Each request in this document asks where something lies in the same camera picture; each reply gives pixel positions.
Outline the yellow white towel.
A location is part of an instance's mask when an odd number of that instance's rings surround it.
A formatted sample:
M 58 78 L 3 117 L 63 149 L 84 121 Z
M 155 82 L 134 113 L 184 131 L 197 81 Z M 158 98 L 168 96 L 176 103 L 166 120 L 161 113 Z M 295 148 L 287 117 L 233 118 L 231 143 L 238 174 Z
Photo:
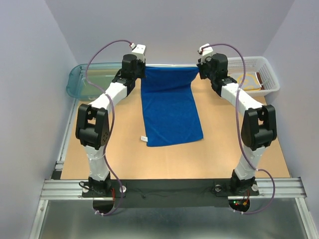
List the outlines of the yellow white towel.
M 239 85 L 242 84 L 243 74 L 234 73 L 232 77 L 237 81 Z M 244 83 L 241 87 L 244 91 L 258 91 L 261 90 L 261 87 L 262 86 L 256 72 L 246 73 Z

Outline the brown towel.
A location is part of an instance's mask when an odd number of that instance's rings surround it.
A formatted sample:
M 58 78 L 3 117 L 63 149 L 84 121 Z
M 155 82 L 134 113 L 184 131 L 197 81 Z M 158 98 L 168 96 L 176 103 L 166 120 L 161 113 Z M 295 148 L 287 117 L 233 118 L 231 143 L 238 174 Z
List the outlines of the brown towel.
M 262 82 L 261 75 L 260 75 L 259 72 L 256 72 L 256 77 L 257 77 L 257 80 L 258 80 L 260 86 L 262 87 L 263 86 L 263 82 Z

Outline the blue towel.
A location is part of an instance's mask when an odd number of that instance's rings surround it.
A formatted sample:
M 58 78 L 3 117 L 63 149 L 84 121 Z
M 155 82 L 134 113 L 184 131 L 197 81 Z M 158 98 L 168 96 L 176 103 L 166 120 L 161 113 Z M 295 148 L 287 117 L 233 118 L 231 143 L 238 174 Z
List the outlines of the blue towel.
M 141 99 L 148 147 L 204 138 L 191 90 L 198 72 L 196 67 L 146 68 L 146 76 L 141 80 Z

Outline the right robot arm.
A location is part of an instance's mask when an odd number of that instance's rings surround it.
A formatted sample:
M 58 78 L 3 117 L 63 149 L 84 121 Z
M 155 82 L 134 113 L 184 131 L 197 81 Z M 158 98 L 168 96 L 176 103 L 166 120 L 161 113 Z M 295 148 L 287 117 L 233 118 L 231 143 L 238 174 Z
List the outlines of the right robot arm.
M 277 137 L 275 108 L 258 102 L 240 88 L 228 75 L 226 55 L 202 52 L 197 66 L 200 78 L 209 79 L 213 91 L 235 107 L 236 116 L 243 117 L 236 123 L 242 155 L 229 182 L 230 191 L 241 194 L 253 186 L 262 154 Z

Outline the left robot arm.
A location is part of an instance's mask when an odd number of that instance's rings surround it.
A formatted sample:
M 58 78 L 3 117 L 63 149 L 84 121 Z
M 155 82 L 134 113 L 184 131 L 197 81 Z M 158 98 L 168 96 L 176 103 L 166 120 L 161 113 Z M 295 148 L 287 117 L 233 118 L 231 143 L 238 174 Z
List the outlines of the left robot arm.
M 110 169 L 105 161 L 105 149 L 114 123 L 109 123 L 109 111 L 126 98 L 135 87 L 136 79 L 145 76 L 146 60 L 143 53 L 123 56 L 122 67 L 116 73 L 109 87 L 90 104 L 78 108 L 75 136 L 84 146 L 89 161 L 90 174 L 87 185 L 81 185 L 88 192 L 99 196 L 110 193 Z

